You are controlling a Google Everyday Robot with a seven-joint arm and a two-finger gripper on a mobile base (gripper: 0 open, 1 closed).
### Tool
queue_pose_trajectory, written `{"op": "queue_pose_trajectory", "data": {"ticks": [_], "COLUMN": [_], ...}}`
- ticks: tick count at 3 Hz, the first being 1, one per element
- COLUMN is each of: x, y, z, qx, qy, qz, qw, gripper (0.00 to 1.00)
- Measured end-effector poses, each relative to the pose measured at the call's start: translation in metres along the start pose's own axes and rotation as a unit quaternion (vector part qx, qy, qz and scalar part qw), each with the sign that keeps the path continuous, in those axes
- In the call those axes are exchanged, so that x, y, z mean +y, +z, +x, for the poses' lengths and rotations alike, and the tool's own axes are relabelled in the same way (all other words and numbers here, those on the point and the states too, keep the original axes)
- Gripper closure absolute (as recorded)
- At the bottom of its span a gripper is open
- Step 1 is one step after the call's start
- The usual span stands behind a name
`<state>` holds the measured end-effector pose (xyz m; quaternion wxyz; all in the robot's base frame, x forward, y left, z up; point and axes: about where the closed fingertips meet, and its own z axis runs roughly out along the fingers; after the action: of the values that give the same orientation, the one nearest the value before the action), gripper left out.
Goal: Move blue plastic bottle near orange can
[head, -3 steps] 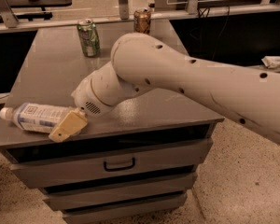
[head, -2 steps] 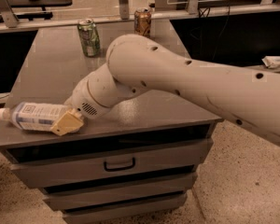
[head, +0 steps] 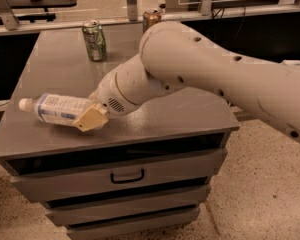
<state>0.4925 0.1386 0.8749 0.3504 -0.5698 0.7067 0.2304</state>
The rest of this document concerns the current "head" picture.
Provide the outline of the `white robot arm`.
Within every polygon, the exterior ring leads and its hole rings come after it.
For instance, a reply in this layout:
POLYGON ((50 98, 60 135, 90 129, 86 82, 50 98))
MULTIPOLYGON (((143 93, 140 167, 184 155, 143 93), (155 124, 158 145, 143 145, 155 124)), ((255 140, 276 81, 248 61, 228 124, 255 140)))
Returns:
POLYGON ((150 27, 138 54, 107 73, 89 95, 92 104, 74 126, 101 128, 185 87, 213 93, 300 143, 300 62, 230 52, 178 22, 150 27))

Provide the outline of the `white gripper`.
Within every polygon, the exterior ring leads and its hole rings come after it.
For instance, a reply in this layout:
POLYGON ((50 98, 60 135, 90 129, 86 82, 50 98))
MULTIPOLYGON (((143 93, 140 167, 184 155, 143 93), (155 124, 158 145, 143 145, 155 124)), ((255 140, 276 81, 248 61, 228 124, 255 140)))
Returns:
POLYGON ((105 75, 88 98, 102 106, 91 105, 73 122, 73 125, 82 132, 102 128, 109 121, 108 113, 110 117, 119 117, 140 108, 139 105, 128 101, 121 93, 115 70, 105 75))

